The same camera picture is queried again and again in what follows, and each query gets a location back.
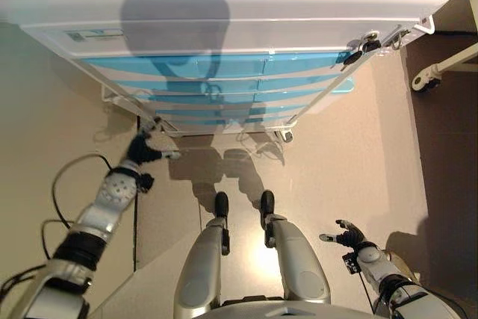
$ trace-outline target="dark floor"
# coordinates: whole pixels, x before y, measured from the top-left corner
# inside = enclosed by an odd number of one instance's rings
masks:
[[[475,34],[423,36],[406,47],[409,78],[476,41]],[[419,230],[429,252],[425,284],[458,298],[470,318],[478,296],[477,94],[472,72],[446,72],[439,87],[412,94],[429,212]]]

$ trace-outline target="sticker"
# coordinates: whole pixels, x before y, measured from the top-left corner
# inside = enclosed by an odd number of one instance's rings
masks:
[[[124,37],[121,29],[93,29],[65,31],[65,33],[75,42],[84,43],[87,41],[108,41]]]

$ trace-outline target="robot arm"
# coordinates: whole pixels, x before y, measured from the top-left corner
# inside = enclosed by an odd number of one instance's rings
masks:
[[[353,253],[343,257],[349,272],[363,272],[365,279],[379,295],[379,301],[382,300],[388,307],[390,318],[460,318],[445,302],[407,278],[351,222],[337,220],[336,223],[346,231],[342,235],[320,235],[320,239],[353,249]]]
[[[96,265],[124,210],[138,191],[147,192],[153,178],[140,173],[143,162],[177,158],[178,152],[161,152],[146,144],[149,133],[140,132],[125,158],[103,180],[93,203],[70,228],[53,258],[38,272],[10,319],[82,319],[88,314],[83,294],[90,287]]]

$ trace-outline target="floor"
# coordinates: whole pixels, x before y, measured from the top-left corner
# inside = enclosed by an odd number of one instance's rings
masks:
[[[41,46],[16,26],[0,23],[0,281],[41,264],[40,224],[55,218],[50,185],[68,161],[101,152],[115,164],[136,132],[136,116],[105,107],[101,87],[82,71]],[[107,168],[89,160],[58,183],[58,201],[74,219],[91,203]],[[87,293],[92,310],[133,271],[133,208],[103,255]],[[49,251],[64,238],[59,224],[46,229]],[[6,318],[26,285],[2,303]]]
[[[412,76],[476,41],[475,34],[422,37],[407,46],[404,64]],[[429,217],[418,237],[397,233],[389,244],[412,248],[426,237],[429,264],[412,252],[406,253],[407,262],[427,266],[427,285],[454,297],[476,318],[478,75],[446,72],[440,87],[414,94],[412,102]]]
[[[374,58],[354,75],[355,90],[319,114],[305,115],[294,141],[266,134],[184,137],[156,134],[157,148],[179,148],[174,162],[148,164],[155,186],[138,203],[140,268],[92,318],[171,318],[182,264],[212,218],[214,193],[229,195],[231,253],[222,260],[221,300],[282,295],[275,250],[263,245],[257,200],[271,189],[276,212],[301,228],[332,289],[332,303],[370,312],[357,276],[348,274],[344,247],[318,235],[339,232],[338,218],[386,247],[395,233],[418,237],[427,219],[415,117],[399,52]]]

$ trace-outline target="robot leg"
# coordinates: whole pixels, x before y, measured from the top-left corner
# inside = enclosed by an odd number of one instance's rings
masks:
[[[286,300],[330,304],[327,278],[304,234],[286,218],[273,213],[273,193],[261,198],[261,224],[265,244],[277,249]]]
[[[196,239],[174,295],[174,319],[191,319],[220,306],[221,254],[229,253],[227,196],[216,196],[216,218]]]

